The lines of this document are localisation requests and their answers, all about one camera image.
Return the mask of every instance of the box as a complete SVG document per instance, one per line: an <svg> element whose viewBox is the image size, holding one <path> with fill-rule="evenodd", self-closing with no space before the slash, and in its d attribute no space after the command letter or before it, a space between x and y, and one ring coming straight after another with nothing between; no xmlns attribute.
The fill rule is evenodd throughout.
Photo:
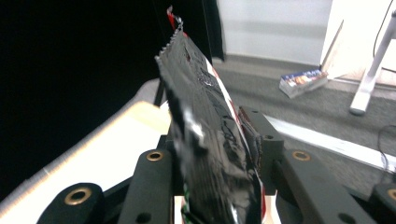
<svg viewBox="0 0 396 224"><path fill-rule="evenodd" d="M326 84L328 82L327 75L327 72L322 72L319 69L284 75L280 79L279 88L292 99Z"/></svg>

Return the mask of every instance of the black background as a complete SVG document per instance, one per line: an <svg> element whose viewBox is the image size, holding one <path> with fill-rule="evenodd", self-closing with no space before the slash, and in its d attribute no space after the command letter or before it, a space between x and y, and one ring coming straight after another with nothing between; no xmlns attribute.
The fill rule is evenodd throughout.
<svg viewBox="0 0 396 224"><path fill-rule="evenodd" d="M159 76L171 4L210 59L201 0L136 2L0 3L0 200Z"/></svg>

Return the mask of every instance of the gray floor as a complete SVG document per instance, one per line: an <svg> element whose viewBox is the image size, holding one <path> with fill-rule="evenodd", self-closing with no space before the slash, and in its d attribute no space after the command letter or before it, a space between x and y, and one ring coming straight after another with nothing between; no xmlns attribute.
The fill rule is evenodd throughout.
<svg viewBox="0 0 396 224"><path fill-rule="evenodd" d="M377 133L385 125L396 124L396 91L376 89L367 113L355 117L348 113L356 83L331 81L325 87L289 99L279 88L281 75L306 71L314 67L296 63L280 63L246 57L228 56L226 63L214 63L224 85L236 105L246 105L263 114L326 133L361 146L377 149ZM135 101L149 93L158 80L148 83ZM396 156L396 131L389 130L381 137L383 150ZM369 196L382 171L342 156L309 146L285 136L286 148L305 149L316 154L335 178L350 189Z"/></svg>

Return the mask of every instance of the white surface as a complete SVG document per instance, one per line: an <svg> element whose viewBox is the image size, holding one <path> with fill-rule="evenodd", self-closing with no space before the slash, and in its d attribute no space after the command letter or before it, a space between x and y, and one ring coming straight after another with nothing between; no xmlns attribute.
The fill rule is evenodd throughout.
<svg viewBox="0 0 396 224"><path fill-rule="evenodd" d="M265 196L265 220L263 224L281 224L276 210L276 195Z"/></svg>
<svg viewBox="0 0 396 224"><path fill-rule="evenodd" d="M365 66L373 59L375 37L389 3L390 0L332 0L332 11L329 18L324 51L332 43L341 21L344 20L344 27L339 35L340 46L335 49L336 55L332 58L331 64L332 71L329 72L332 73L333 77L348 74L349 76L356 76L353 79L361 79ZM393 1L390 7L389 14L379 34L376 49L379 47L389 24L391 12L394 9L396 9L396 1ZM394 62L396 44L394 42L395 40L391 41L382 65L388 69L396 70L396 63Z"/></svg>
<svg viewBox="0 0 396 224"><path fill-rule="evenodd" d="M318 133L280 119L265 116L274 128L286 136L306 142L309 145L330 150L331 152L349 157L352 160L363 162L377 169L384 169L382 156L379 151L363 147L342 139L331 137L324 133ZM389 160L389 171L396 171L396 157L386 154Z"/></svg>
<svg viewBox="0 0 396 224"><path fill-rule="evenodd" d="M78 145L55 169L0 211L0 223L36 223L53 198L80 183L99 185L103 191L134 173L141 153L156 148L161 131L136 118L131 108Z"/></svg>
<svg viewBox="0 0 396 224"><path fill-rule="evenodd" d="M350 109L359 111L359 113L364 114L367 109L367 105L370 102L371 93L367 91L358 90L350 104Z"/></svg>
<svg viewBox="0 0 396 224"><path fill-rule="evenodd" d="M319 65L331 0L218 0L226 54Z"/></svg>

